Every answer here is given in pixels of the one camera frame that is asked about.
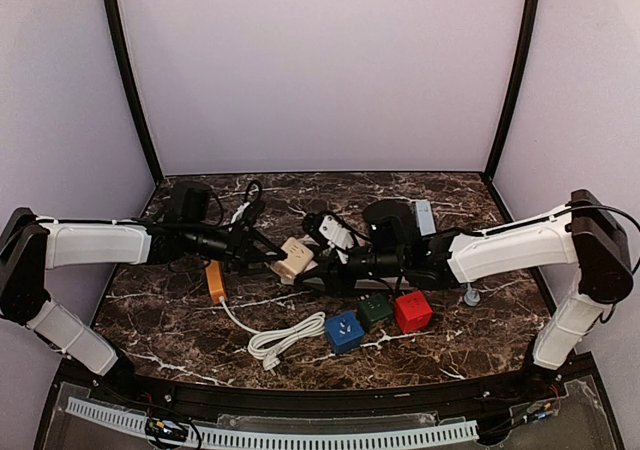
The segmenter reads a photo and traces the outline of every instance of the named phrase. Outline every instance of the orange block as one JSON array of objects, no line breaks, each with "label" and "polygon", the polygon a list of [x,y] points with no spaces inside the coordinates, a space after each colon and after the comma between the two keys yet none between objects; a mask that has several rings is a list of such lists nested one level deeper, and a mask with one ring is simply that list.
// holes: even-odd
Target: orange block
[{"label": "orange block", "polygon": [[222,264],[220,262],[211,262],[205,269],[207,274],[207,283],[209,284],[209,294],[215,305],[220,304],[220,298],[227,299],[227,292],[224,289],[224,278],[222,277]]}]

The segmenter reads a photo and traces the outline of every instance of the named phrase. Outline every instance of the blue cube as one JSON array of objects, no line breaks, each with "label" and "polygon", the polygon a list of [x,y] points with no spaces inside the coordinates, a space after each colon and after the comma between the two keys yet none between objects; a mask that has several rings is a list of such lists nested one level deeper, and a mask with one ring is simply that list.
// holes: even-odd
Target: blue cube
[{"label": "blue cube", "polygon": [[358,348],[364,338],[364,330],[353,312],[343,313],[325,322],[324,333],[336,355]]}]

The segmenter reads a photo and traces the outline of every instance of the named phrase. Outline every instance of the white perforated rail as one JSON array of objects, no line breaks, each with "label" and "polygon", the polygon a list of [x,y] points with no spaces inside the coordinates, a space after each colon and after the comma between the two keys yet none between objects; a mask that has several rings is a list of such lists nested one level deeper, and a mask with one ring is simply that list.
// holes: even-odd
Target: white perforated rail
[{"label": "white perforated rail", "polygon": [[[122,411],[94,402],[69,397],[66,412],[121,433],[146,438],[146,416],[138,411]],[[222,430],[198,425],[203,449],[251,450],[417,450],[478,438],[475,421],[431,428],[417,428],[351,435],[294,435]],[[193,429],[184,446],[196,447]]]}]

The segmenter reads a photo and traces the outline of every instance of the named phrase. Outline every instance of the robotic arm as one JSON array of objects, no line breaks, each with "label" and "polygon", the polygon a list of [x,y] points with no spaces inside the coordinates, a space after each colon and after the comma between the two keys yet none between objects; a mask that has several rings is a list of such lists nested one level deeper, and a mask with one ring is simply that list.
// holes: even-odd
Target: robotic arm
[{"label": "robotic arm", "polygon": [[580,284],[530,346],[523,368],[526,385],[539,381],[544,389],[602,313],[633,288],[626,233],[603,208],[591,193],[578,190],[567,205],[530,219],[420,236],[407,205],[383,200],[363,212],[365,246],[335,214],[309,214],[303,227],[324,252],[316,258],[319,265],[297,281],[320,278],[327,289],[349,292],[360,279],[396,277],[398,284],[405,278],[418,289],[445,290],[497,273],[578,263]]},{"label": "robotic arm", "polygon": [[[249,202],[251,186],[259,191]],[[282,260],[286,254],[254,228],[265,204],[259,182],[249,188],[241,215],[225,226],[202,223],[212,192],[198,183],[174,186],[161,223],[56,220],[38,217],[28,208],[17,209],[0,235],[0,317],[33,330],[108,382],[131,389],[133,364],[51,297],[44,286],[45,269],[90,263],[160,264],[196,254],[248,273],[252,264]]]}]

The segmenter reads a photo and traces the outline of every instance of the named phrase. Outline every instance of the extension cord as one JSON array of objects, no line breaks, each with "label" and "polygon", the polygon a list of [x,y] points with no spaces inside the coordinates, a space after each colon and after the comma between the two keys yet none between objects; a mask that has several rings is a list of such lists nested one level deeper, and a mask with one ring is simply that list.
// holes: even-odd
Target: extension cord
[{"label": "extension cord", "polygon": [[[306,337],[319,337],[324,334],[324,312],[314,313],[310,317],[290,328],[259,332],[251,327],[247,327],[244,323],[238,320],[235,315],[231,313],[229,307],[227,307],[226,299],[224,297],[220,297],[219,301],[225,312],[227,312],[227,315],[229,315],[229,318],[236,325],[253,334],[253,337],[249,340],[249,345],[247,345],[247,351],[253,358],[262,360],[262,368],[265,370],[272,370],[278,366],[280,364],[278,355],[298,341]],[[265,348],[273,342],[278,343]]]}]

